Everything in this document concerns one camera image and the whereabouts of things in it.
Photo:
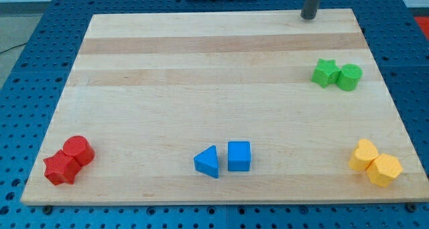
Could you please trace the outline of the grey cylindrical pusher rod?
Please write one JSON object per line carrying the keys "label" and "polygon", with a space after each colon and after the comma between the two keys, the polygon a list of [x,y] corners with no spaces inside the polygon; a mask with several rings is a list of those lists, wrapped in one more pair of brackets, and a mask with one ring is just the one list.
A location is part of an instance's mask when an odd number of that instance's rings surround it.
{"label": "grey cylindrical pusher rod", "polygon": [[305,20],[312,20],[316,17],[321,0],[304,0],[300,16]]}

